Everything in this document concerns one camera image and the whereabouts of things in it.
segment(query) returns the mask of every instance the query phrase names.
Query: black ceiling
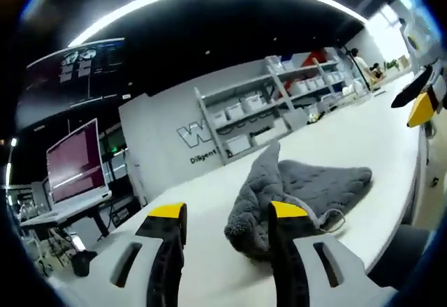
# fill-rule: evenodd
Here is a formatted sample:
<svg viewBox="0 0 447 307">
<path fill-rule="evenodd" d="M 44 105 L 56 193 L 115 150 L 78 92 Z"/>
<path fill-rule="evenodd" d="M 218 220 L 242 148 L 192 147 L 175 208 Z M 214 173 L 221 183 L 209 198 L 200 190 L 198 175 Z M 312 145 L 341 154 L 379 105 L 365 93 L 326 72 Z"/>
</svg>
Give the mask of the black ceiling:
<svg viewBox="0 0 447 307">
<path fill-rule="evenodd" d="M 92 22 L 131 0 L 41 1 L 13 39 L 10 54 L 17 75 L 8 84 L 15 95 L 27 63 L 66 47 Z M 369 17 L 388 0 L 335 1 Z M 123 17 L 90 40 L 125 37 L 129 81 L 137 92 L 152 95 L 269 54 L 310 51 L 337 39 L 343 43 L 361 28 L 346 14 L 310 0 L 165 0 Z M 99 117 L 100 128 L 119 121 L 116 105 L 101 106 L 56 117 L 43 130 L 21 134 L 14 184 L 45 176 L 45 150 L 67 134 L 67 117 L 72 125 Z"/>
</svg>

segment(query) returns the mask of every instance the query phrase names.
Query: white tabletop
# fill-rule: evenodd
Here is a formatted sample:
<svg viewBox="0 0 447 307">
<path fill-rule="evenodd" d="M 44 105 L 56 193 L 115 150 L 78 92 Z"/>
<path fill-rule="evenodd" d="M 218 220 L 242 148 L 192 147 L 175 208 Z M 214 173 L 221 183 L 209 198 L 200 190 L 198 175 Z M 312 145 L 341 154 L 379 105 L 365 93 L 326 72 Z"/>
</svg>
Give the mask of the white tabletop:
<svg viewBox="0 0 447 307">
<path fill-rule="evenodd" d="M 337 110 L 280 140 L 280 159 L 372 169 L 372 188 L 335 234 L 362 259 L 367 270 L 393 237 L 411 197 L 420 130 L 406 127 L 410 105 L 390 108 L 408 79 L 400 78 L 386 86 L 386 93 Z M 270 265 L 239 254 L 224 236 L 234 199 L 259 153 L 167 190 L 108 239 L 135 233 L 154 207 L 186 202 L 187 242 L 179 306 L 276 306 Z"/>
</svg>

